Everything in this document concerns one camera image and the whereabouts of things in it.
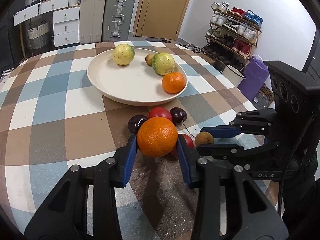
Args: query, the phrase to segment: small brown fruit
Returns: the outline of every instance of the small brown fruit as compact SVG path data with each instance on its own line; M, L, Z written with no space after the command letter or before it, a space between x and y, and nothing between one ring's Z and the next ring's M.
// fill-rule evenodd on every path
M196 146L199 146L202 143L213 143L213 136L208 132L200 132L197 134L195 139Z
M148 66L152 66L152 58L153 58L154 54L148 54L146 55L146 63Z

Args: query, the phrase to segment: drawer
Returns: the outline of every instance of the drawer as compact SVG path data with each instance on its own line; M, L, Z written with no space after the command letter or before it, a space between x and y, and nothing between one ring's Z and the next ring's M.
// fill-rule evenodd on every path
M79 20L53 24L53 35L79 31Z
M60 23L79 19L80 6L54 11L52 23Z
M78 43L79 42L79 31L54 35L53 39L54 39L54 46L55 47Z
M28 8L25 8L22 11L19 11L16 15L13 16L13 25L16 26L19 23L22 23L32 17L38 15L39 4L35 4Z
M69 0L48 0L40 3L39 14L65 8L68 6L69 6Z

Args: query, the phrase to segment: tablecloth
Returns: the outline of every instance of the tablecloth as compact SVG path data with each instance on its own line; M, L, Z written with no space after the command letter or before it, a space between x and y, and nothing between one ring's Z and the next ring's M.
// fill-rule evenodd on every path
M127 142L128 120L152 107L129 106L102 96L86 69L99 53L123 42L86 44L29 58L0 83L0 205L23 233L37 208L73 164L89 167L112 156ZM188 130L228 124L253 105L221 73L192 51L173 43L132 41L134 47L172 54L188 76L179 98L162 105L186 110ZM187 133L177 127L179 133ZM263 144L241 134L215 143L245 148ZM278 183L256 181L274 204ZM116 189L123 239L189 239L197 193L183 183L179 163L137 153L130 182ZM225 233L225 202L221 203ZM92 234L92 204L88 202Z

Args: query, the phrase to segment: wooden door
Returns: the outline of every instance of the wooden door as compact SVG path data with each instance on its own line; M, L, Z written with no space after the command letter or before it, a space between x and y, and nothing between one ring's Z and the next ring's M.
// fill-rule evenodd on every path
M136 36L174 40L188 0L143 0Z

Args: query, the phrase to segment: purple plastic bag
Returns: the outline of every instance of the purple plastic bag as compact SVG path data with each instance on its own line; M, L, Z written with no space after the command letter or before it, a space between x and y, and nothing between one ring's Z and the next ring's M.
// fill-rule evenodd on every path
M244 75L246 76L246 79L242 80L238 88L245 97L251 101L268 78L269 70L261 60L252 56L250 63L244 70Z

